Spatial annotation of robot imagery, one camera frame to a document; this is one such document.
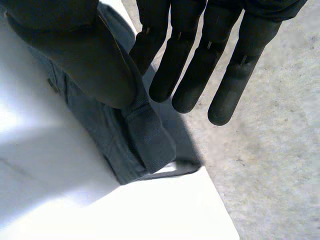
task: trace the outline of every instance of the gray fabric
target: gray fabric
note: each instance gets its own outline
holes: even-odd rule
[[[114,37],[128,52],[134,44],[132,32],[108,6],[100,4],[98,9]],[[90,133],[120,184],[152,174],[175,159],[175,143],[150,106],[142,81],[134,103],[117,110],[86,96],[61,69],[35,50],[31,51],[46,67],[51,85]]]

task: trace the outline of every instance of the gray floor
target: gray floor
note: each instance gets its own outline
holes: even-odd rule
[[[122,2],[139,31],[135,0]],[[296,18],[282,24],[231,121],[216,127],[207,111],[237,42],[240,18],[195,109],[183,115],[242,239],[319,237],[319,12],[320,1],[309,0]],[[202,18],[193,50],[201,28]]]

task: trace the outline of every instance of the white surface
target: white surface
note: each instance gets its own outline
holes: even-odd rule
[[[239,238],[204,168],[119,187],[3,22],[0,96],[0,239]]]
[[[19,240],[239,238],[205,168],[122,186],[82,210],[56,199],[7,231],[6,239]]]

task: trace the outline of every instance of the black robotic finger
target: black robotic finger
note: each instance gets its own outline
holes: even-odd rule
[[[149,89],[156,102],[167,100],[173,92],[197,34],[198,22],[206,0],[172,0],[172,34],[159,69]]]
[[[136,0],[142,31],[130,51],[140,73],[144,75],[163,45],[168,28],[170,0]]]
[[[259,57],[276,36],[281,23],[247,12],[244,14],[239,40],[209,107],[208,118],[211,123],[222,126],[229,122]]]
[[[172,105],[178,112],[188,113],[196,105],[226,47],[241,10],[240,7],[230,9],[210,2],[206,6],[200,44],[172,98]]]

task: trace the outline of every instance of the folded cloth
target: folded cloth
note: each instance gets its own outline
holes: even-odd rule
[[[30,49],[48,72],[50,85],[89,132],[120,184],[152,174],[176,158],[176,146],[150,106],[141,76],[128,57],[135,38],[114,10],[99,4],[98,11],[119,43],[137,79],[137,96],[125,109],[114,109],[85,95],[52,61]]]

